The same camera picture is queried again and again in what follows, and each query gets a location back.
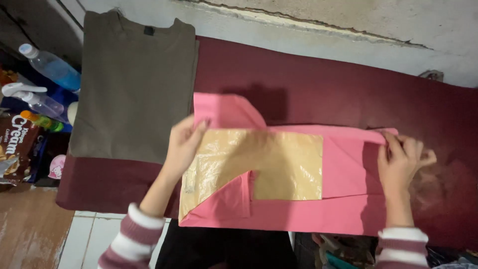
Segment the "wall crack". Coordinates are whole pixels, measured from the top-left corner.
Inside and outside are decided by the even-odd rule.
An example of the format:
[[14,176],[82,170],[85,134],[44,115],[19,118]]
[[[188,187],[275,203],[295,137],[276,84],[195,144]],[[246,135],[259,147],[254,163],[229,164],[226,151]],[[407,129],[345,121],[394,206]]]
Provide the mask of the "wall crack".
[[376,40],[375,42],[372,42],[372,43],[390,43],[390,44],[393,44],[393,45],[400,45],[400,46],[407,46],[407,47],[434,50],[433,48],[427,47],[423,44],[412,43],[410,40],[403,41],[403,40],[400,40],[400,39],[397,39],[397,38],[392,38],[392,37],[387,37],[387,36],[383,36],[383,35],[379,35],[379,34],[369,33],[367,31],[359,31],[359,30],[356,30],[353,27],[340,27],[338,25],[329,24],[329,23],[319,21],[319,20],[299,19],[299,18],[293,17],[289,14],[285,14],[285,13],[282,13],[282,12],[279,12],[279,11],[271,12],[271,11],[267,11],[267,10],[264,10],[264,9],[258,9],[258,8],[247,8],[247,7],[243,8],[243,7],[237,7],[237,6],[228,6],[228,5],[225,5],[225,4],[211,3],[207,0],[177,0],[177,1],[178,2],[186,2],[186,3],[204,4],[204,5],[210,6],[212,8],[223,8],[223,9],[228,9],[228,10],[231,10],[231,11],[249,11],[249,12],[255,12],[255,13],[262,13],[262,14],[266,14],[266,15],[269,15],[269,16],[275,16],[275,17],[280,17],[280,18],[284,18],[284,19],[289,19],[289,20],[292,20],[292,21],[295,21],[295,22],[310,23],[310,24],[314,24],[314,25],[318,25],[318,26],[323,26],[325,28],[329,28],[330,30],[340,30],[342,32],[343,31],[349,32],[350,34],[360,34],[360,35],[363,35],[363,36],[368,36],[368,37],[371,37],[371,38],[374,38],[374,39],[378,39],[378,40]]

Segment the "hello kitty sticker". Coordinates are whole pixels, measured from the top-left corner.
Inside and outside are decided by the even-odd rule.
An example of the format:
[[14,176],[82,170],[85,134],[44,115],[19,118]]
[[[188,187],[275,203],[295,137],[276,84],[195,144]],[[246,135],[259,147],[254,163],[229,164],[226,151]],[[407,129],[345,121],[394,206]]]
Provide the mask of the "hello kitty sticker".
[[66,155],[58,155],[53,158],[52,163],[50,164],[50,173],[48,174],[49,178],[60,179],[63,173],[63,166],[65,166]]

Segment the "table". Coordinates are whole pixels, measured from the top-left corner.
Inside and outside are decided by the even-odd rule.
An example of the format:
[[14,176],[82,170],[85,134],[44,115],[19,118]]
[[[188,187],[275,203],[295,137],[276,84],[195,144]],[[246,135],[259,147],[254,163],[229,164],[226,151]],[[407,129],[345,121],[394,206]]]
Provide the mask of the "table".
[[[435,245],[478,248],[478,91],[394,71],[198,36],[194,91],[246,97],[267,125],[395,127],[435,150],[415,186],[417,226]],[[67,157],[56,202],[70,210],[126,213],[161,165]],[[176,217],[179,189],[166,215]]]

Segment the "green bottle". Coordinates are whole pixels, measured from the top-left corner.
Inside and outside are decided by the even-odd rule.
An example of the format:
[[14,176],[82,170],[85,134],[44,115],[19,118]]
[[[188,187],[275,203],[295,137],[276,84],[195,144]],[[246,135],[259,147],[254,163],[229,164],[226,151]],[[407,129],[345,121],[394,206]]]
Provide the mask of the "green bottle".
[[59,121],[56,121],[56,120],[52,120],[46,116],[43,116],[43,115],[37,115],[37,114],[33,114],[32,112],[28,111],[28,110],[24,110],[20,113],[20,116],[22,116],[22,118],[25,118],[31,122],[33,122],[35,125],[38,125],[38,126],[41,126],[47,130],[50,130],[51,132],[55,133],[55,132],[60,132],[61,130],[63,130],[63,123],[59,122]]

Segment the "striped sweater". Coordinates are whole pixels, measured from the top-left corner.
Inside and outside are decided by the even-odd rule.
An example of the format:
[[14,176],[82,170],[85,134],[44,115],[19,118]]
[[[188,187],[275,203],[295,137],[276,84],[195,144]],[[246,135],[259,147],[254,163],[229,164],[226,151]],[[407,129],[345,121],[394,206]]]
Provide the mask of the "striped sweater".
[[[98,261],[98,269],[146,269],[163,232],[163,218],[143,214],[134,203],[121,221],[118,235]],[[428,268],[428,237],[418,228],[386,228],[379,232],[378,269]]]

